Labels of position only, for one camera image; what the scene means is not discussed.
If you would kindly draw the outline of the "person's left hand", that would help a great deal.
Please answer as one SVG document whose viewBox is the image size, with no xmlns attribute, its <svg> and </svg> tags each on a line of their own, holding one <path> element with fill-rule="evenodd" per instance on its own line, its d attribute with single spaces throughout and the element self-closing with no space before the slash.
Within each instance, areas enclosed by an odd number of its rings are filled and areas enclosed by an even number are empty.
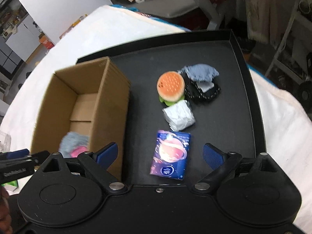
<svg viewBox="0 0 312 234">
<path fill-rule="evenodd" d="M 11 222 L 12 218 L 10 216 L 10 208 L 8 205 L 7 199 L 9 198 L 9 194 L 6 189 L 1 186 L 1 209 L 0 209 L 0 229 L 1 233 L 13 233 Z"/>
</svg>

